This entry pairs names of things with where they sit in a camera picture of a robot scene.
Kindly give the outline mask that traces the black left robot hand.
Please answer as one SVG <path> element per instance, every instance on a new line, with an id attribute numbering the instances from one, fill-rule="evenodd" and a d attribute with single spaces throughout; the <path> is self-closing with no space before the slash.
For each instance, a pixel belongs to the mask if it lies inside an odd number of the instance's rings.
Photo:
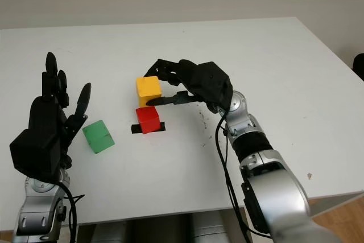
<path id="1" fill-rule="evenodd" d="M 34 99 L 28 128 L 40 133 L 53 134 L 59 140 L 60 167 L 69 169 L 72 160 L 68 153 L 74 137 L 85 123 L 85 114 L 91 94 L 91 83 L 82 88 L 74 114 L 67 117 L 63 109 L 69 106 L 67 77 L 58 70 L 56 57 L 47 53 L 45 71 L 42 73 L 42 95 Z"/>

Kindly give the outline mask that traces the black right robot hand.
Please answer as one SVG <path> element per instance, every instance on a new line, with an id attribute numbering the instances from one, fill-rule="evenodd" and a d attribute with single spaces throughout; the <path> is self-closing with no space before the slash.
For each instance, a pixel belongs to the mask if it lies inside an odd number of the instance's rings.
<path id="1" fill-rule="evenodd" d="M 190 91 L 190 82 L 197 68 L 197 64 L 189 60 L 180 60 L 178 63 L 157 59 L 152 67 L 147 71 L 145 77 L 156 76 L 161 81 L 167 81 L 173 86 L 183 84 L 187 90 L 179 91 L 171 97 L 158 97 L 149 99 L 146 102 L 147 106 L 159 106 L 167 104 L 187 104 L 190 102 L 203 102 L 201 96 Z"/>

